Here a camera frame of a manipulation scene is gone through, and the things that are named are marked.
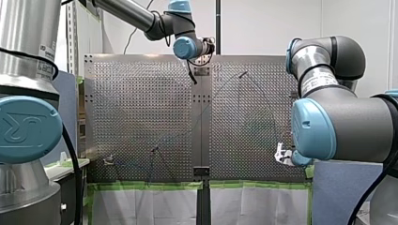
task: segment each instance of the metal post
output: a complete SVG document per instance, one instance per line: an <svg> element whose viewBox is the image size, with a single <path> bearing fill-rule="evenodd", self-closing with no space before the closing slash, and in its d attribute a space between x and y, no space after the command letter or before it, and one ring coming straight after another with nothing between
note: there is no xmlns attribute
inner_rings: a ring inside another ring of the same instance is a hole
<svg viewBox="0 0 398 225"><path fill-rule="evenodd" d="M216 0L216 54L222 54L222 0Z"/></svg>

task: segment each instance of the perforated metal panel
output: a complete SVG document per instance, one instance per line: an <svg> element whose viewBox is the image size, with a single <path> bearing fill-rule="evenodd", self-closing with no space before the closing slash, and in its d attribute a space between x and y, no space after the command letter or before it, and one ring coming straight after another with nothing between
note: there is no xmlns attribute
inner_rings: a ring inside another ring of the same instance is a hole
<svg viewBox="0 0 398 225"><path fill-rule="evenodd" d="M92 181L192 180L191 80L180 62L88 56L87 72Z"/></svg>
<svg viewBox="0 0 398 225"><path fill-rule="evenodd" d="M290 95L297 90L284 57L216 58L212 87L211 178L304 180L301 168L274 159L278 142L290 148Z"/></svg>
<svg viewBox="0 0 398 225"><path fill-rule="evenodd" d="M302 169L273 157L277 141L291 144L289 95L297 89L283 63L214 56L211 74L192 88L184 62L171 55L87 56L90 180L190 181L202 165L211 179L303 181Z"/></svg>

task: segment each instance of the wire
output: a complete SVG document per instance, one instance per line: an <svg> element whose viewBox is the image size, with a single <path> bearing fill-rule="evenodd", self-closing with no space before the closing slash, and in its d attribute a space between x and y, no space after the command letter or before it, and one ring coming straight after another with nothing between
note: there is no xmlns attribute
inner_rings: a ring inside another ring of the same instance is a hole
<svg viewBox="0 0 398 225"><path fill-rule="evenodd" d="M193 62L192 62L191 60L189 60L189 59L188 59L187 61L188 61L188 63L190 63L191 65L194 65L194 66L196 66L196 67L201 68L201 67L204 67L205 65L209 64L212 57L213 57L213 52L210 54L210 57L208 58L208 60L207 60L204 64L195 64L195 63L193 63Z"/></svg>
<svg viewBox="0 0 398 225"><path fill-rule="evenodd" d="M146 9L149 9L150 6L152 5L152 3L153 3L154 1L155 1L155 0L151 0L151 1L148 3L148 5L146 6ZM129 47L130 42L131 42L131 37L137 32L137 30L138 30L137 27L135 27L134 30L131 32L131 34L130 34L130 36L129 36L129 40L127 41L125 50L123 51L123 54L126 54L127 48Z"/></svg>
<svg viewBox="0 0 398 225"><path fill-rule="evenodd" d="M74 0L67 0L67 1L65 1L65 2L62 2L61 3L61 6L64 6L64 5L66 5L66 4L68 4L68 3L71 3L71 2L73 2Z"/></svg>
<svg viewBox="0 0 398 225"><path fill-rule="evenodd" d="M45 62L47 64L50 64L53 67L53 69L54 69L53 80L55 80L56 77L58 76L59 70L58 70L58 67L56 66L56 64L53 63L51 60L48 60L48 59L46 59L44 57L41 57L41 56L38 56L38 55L29 54L29 53L26 53L26 52L18 52L18 51L13 51L13 50L7 50L7 49L4 49L4 48L0 48L0 52L11 54L11 55L13 55L15 57L33 58L33 59L36 59L36 60L39 60L39 61L43 61L43 62Z"/></svg>
<svg viewBox="0 0 398 225"><path fill-rule="evenodd" d="M244 74L247 74L247 71L244 71L244 72L242 72L242 73L235 74L235 75L231 76L230 78L228 78L227 81L225 81L225 83L222 84L222 86L215 92L213 98L211 99L211 103L210 103L210 104L207 104L207 105L205 106L205 108L202 110L202 112L197 116L197 120L196 120L195 124L193 125L192 129L188 130L187 132L177 134L177 135L175 135L174 137L172 137L171 139L165 140L165 142L172 141L173 139L175 139L175 138L177 138L177 137L184 136L184 135L187 135L187 134L193 132L193 130L194 130L194 129L196 128L196 126L198 125L198 123L199 123L199 121L200 121L200 119L201 119L203 113L205 113L205 111L207 110L207 108L208 108L211 104L213 104L214 99L218 96L218 94L220 93L220 91L221 91L233 78L235 78L236 76L241 77L242 74L243 74L243 75L244 75ZM163 135L162 137L160 137L160 138L157 140L157 147L159 147L159 144L160 144L161 140L162 140L164 137L165 137L165 135Z"/></svg>
<svg viewBox="0 0 398 225"><path fill-rule="evenodd" d="M193 84L194 85L198 84L198 81L196 81L195 76L193 76L191 66L190 66L190 60L187 60L187 68L188 68L188 75L190 76L191 80L193 81Z"/></svg>
<svg viewBox="0 0 398 225"><path fill-rule="evenodd" d="M67 128L62 124L62 136L64 137L65 144L69 150L70 158L72 160L74 177L75 177L75 188L76 188L76 208L75 208L75 219L74 224L80 225L81 222L81 212L83 208L83 198L82 198L82 173L79 168L79 161L76 156L75 149L73 147L72 141L68 134Z"/></svg>
<svg viewBox="0 0 398 225"><path fill-rule="evenodd" d="M167 45L167 47L170 47L170 44L171 44L171 36L167 36L167 33L166 33L166 23L164 22L163 17L161 16L161 14L160 14L158 11L153 10L153 11L151 11L151 12L153 12L153 13L155 13L155 14L157 14L157 15L159 16L159 19L161 20L161 25L160 25L161 32L164 34L164 39L166 40L166 45Z"/></svg>
<svg viewBox="0 0 398 225"><path fill-rule="evenodd" d="M387 98L384 95L379 95L376 97L377 98ZM390 100L389 103L394 105L395 109L398 110L398 103L395 99ZM396 141L397 135L398 134L396 133L396 130L395 130L394 131L395 137L393 138L394 141ZM391 150L396 150L397 144L398 144L397 142L393 142ZM357 205L355 206L354 210L351 213L351 216L348 220L347 225L354 224L357 213L360 211L360 208L365 203L365 201L368 199L369 195L372 194L372 192L377 188L377 186L380 185L380 183L383 181L383 179L386 178L386 176L389 174L389 172L393 169L393 167L395 166L395 163L398 161L398 151L395 151L395 153L392 155L392 157L389 157L389 158L391 158L391 160L389 163L385 163L387 165L384 167L383 172L376 178L376 180L374 180L374 182L369 186L369 188L365 191L365 193L363 193L363 195L360 197L360 200L357 202Z"/></svg>

